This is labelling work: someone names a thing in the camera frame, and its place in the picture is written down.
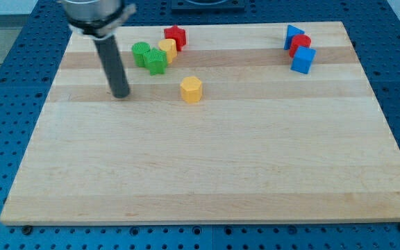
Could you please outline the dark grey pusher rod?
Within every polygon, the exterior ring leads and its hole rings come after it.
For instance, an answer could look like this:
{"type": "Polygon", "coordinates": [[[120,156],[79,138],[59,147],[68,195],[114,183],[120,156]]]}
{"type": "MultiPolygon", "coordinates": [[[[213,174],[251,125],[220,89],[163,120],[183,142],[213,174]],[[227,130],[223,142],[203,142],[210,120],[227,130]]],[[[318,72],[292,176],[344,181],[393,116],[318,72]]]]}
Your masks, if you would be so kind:
{"type": "Polygon", "coordinates": [[[112,95],[117,99],[127,97],[130,94],[130,88],[115,36],[95,40],[94,44],[112,95]]]}

